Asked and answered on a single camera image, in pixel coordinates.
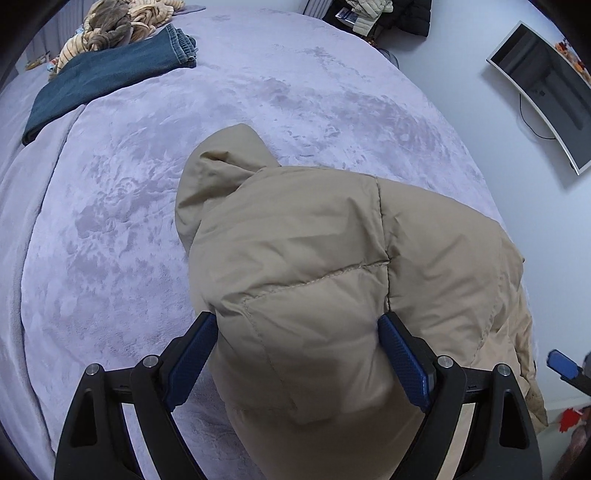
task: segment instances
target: radiator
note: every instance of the radiator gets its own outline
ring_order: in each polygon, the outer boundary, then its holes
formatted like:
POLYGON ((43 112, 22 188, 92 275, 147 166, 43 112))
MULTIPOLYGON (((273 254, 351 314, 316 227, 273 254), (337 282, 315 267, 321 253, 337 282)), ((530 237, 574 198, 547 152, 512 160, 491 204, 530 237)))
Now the radiator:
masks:
POLYGON ((304 9, 304 15, 322 18, 326 15, 331 3, 332 0, 310 0, 304 9))

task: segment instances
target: lavender fleece blanket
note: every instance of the lavender fleece blanket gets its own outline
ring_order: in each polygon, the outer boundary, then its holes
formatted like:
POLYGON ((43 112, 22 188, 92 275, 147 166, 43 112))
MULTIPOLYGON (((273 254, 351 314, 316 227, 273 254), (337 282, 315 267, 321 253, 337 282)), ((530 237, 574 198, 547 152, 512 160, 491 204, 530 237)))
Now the lavender fleece blanket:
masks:
MULTIPOLYGON (((28 161, 39 169, 19 178, 2 171, 2 221, 24 187, 35 202, 24 221, 7 220, 11 234, 0 231, 0 252, 15 252, 12 263, 6 255, 2 260, 12 280, 0 283, 11 315, 0 322, 0 419, 40 480, 51 478, 85 366, 133 366, 193 321, 174 199, 191 151, 215 131, 244 122, 282 165, 402 181, 501 221, 453 128, 359 38, 270 10, 208 8, 175 17, 174 26, 196 39, 196 68, 94 100, 50 124, 26 149, 9 148, 0 158, 0 168, 28 161), (33 150, 43 142, 46 149, 33 150)), ((15 92, 28 99, 12 107, 24 112, 21 124, 11 126, 15 145, 31 95, 42 85, 18 77, 0 98, 3 116, 15 92)), ((145 476, 155 479, 132 409, 126 413, 145 476)), ((174 418, 210 480, 262 478, 206 370, 174 418)))

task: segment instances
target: black jacket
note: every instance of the black jacket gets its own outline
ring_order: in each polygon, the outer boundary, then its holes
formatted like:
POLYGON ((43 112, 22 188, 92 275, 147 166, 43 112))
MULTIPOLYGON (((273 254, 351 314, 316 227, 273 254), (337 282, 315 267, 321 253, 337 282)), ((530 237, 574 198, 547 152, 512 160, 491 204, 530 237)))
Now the black jacket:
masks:
POLYGON ((378 24, 384 28, 398 27, 408 33, 429 35, 431 0, 392 0, 394 10, 382 14, 378 24))

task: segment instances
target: brown fabric pile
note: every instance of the brown fabric pile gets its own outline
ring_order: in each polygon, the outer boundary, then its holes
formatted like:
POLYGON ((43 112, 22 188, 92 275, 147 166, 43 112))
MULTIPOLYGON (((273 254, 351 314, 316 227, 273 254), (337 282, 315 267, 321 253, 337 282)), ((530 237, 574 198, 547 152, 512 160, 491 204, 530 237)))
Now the brown fabric pile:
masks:
POLYGON ((50 79, 80 53, 120 47, 149 37, 183 8, 183 0, 98 0, 86 14, 83 31, 61 49, 50 79))

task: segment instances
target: red object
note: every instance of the red object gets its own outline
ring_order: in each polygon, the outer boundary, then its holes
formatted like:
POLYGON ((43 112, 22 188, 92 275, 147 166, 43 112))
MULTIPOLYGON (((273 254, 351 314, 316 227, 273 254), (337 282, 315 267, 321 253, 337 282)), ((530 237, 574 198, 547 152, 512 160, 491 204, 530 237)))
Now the red object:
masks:
POLYGON ((572 408, 565 410, 562 414, 562 419, 560 419, 560 432, 564 433, 569 428, 574 427, 577 423, 579 423, 581 417, 582 415, 574 411, 572 408))

